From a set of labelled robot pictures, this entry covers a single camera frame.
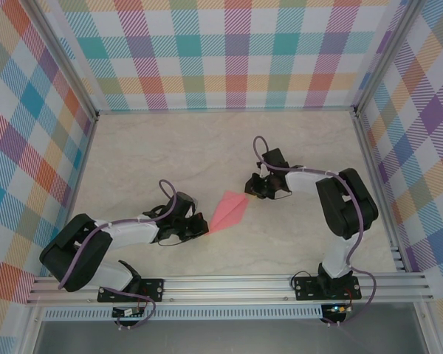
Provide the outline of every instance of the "beige marble floor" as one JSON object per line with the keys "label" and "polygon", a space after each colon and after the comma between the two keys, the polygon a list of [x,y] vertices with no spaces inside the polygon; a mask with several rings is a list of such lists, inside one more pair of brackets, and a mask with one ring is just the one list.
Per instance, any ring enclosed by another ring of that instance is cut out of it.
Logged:
{"label": "beige marble floor", "polygon": [[[157,185],[166,178],[198,199],[199,211],[210,220],[224,191],[243,192],[256,171],[252,141],[258,134],[291,165],[354,167],[370,185],[348,112],[102,116],[74,214],[133,217],[167,202]],[[316,272],[334,238],[315,194],[279,201],[252,197],[243,221],[230,229],[174,247],[129,246],[106,259],[125,260],[148,276]],[[366,232],[353,263],[395,271],[381,220]]]}

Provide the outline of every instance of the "pink object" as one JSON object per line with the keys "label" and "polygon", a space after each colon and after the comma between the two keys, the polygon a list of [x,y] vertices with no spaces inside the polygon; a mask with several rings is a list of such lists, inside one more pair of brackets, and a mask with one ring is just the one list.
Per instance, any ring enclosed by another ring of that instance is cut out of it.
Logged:
{"label": "pink object", "polygon": [[229,190],[226,191],[213,214],[209,227],[210,233],[226,229],[239,223],[244,216],[248,202],[249,199],[244,193],[238,194]]}

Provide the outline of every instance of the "gray floor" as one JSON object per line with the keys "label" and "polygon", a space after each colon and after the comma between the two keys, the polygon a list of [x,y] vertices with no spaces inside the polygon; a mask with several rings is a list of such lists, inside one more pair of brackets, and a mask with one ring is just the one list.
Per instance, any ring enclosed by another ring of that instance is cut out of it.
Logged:
{"label": "gray floor", "polygon": [[153,321],[134,332],[113,322],[45,322],[35,354],[421,354],[413,305],[372,305],[344,327],[320,320]]}
{"label": "gray floor", "polygon": [[[259,134],[291,165],[353,167],[370,185],[346,111],[102,116],[74,214],[109,221],[134,217],[168,202],[157,186],[166,178],[196,198],[210,220],[224,192],[243,192],[257,171],[252,141]],[[232,228],[176,247],[129,246],[106,259],[162,277],[316,272],[334,238],[313,190],[279,201],[250,197],[242,222]],[[381,220],[352,260],[368,271],[395,271]]]}

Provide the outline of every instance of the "white vented strip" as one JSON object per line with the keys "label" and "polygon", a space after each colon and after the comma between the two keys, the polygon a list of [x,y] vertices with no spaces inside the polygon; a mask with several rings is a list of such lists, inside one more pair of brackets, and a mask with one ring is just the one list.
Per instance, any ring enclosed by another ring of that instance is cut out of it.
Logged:
{"label": "white vented strip", "polygon": [[[151,306],[145,313],[151,312]],[[319,319],[321,305],[158,305],[151,320]],[[50,307],[43,321],[114,321],[111,307]]]}

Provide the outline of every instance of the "black mounting plate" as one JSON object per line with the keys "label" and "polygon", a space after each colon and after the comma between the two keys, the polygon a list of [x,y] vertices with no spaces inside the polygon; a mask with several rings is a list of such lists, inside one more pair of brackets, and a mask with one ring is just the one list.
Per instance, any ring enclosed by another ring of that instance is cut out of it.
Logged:
{"label": "black mounting plate", "polygon": [[[162,301],[164,279],[141,279],[138,295],[151,297],[154,302]],[[117,295],[104,288],[98,289],[97,302],[137,302],[137,298],[126,295]]]}
{"label": "black mounting plate", "polygon": [[[351,292],[353,300],[361,299],[361,289],[357,277],[351,277],[351,283],[348,289]],[[297,301],[304,300],[349,300],[348,292],[341,289],[334,296],[326,297],[322,288],[318,285],[317,277],[295,277],[294,278],[295,298]]]}

